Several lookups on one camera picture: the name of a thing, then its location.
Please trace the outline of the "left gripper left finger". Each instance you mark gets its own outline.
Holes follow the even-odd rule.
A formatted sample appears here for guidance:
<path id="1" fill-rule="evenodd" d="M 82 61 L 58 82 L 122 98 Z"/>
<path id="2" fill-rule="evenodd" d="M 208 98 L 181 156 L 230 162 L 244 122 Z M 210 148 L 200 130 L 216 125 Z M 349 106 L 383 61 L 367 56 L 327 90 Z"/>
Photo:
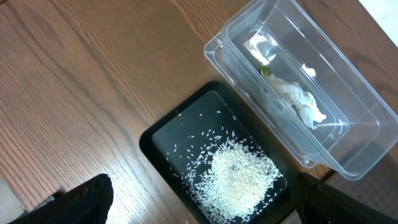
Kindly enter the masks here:
<path id="1" fill-rule="evenodd" d="M 98 174 L 10 224 L 105 224 L 113 195 L 111 178 Z"/>

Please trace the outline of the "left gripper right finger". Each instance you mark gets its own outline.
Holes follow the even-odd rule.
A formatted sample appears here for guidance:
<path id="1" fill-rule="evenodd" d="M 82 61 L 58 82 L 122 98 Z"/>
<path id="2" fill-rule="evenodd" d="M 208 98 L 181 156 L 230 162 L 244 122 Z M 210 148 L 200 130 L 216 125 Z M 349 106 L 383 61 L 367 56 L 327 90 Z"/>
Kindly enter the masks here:
<path id="1" fill-rule="evenodd" d="M 299 172 L 295 176 L 290 196 L 302 223 L 397 224 L 397 220 L 306 172 Z"/>

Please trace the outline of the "pile of white rice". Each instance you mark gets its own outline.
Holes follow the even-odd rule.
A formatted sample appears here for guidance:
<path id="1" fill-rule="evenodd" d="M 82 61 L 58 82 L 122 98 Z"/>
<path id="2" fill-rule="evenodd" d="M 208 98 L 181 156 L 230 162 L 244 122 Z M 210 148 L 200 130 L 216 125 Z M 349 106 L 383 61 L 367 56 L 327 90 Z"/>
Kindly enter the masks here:
<path id="1" fill-rule="evenodd" d="M 172 177 L 210 223 L 248 223 L 284 178 L 230 110 L 178 114 L 159 131 Z"/>

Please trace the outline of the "white tissue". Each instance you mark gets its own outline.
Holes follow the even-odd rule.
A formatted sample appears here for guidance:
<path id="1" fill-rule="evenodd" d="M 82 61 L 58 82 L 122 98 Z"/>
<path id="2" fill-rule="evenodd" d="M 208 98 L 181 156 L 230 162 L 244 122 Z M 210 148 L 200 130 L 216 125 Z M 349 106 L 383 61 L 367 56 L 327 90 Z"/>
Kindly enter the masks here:
<path id="1" fill-rule="evenodd" d="M 310 92 L 303 91 L 297 82 L 289 83 L 277 78 L 273 73 L 264 78 L 281 98 L 285 107 L 299 117 L 306 127 L 317 129 L 314 123 L 321 123 L 327 118 L 319 110 L 314 96 Z"/>

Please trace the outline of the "yellow green snack wrapper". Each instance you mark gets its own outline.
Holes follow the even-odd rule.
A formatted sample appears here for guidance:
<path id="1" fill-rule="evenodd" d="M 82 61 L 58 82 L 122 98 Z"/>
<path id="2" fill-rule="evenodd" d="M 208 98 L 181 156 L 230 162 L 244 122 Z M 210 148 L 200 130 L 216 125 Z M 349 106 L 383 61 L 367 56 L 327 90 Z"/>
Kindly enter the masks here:
<path id="1" fill-rule="evenodd" d="M 258 67 L 258 71 L 263 77 L 268 77 L 269 76 L 269 67 L 267 67 L 267 66 L 260 65 Z"/>

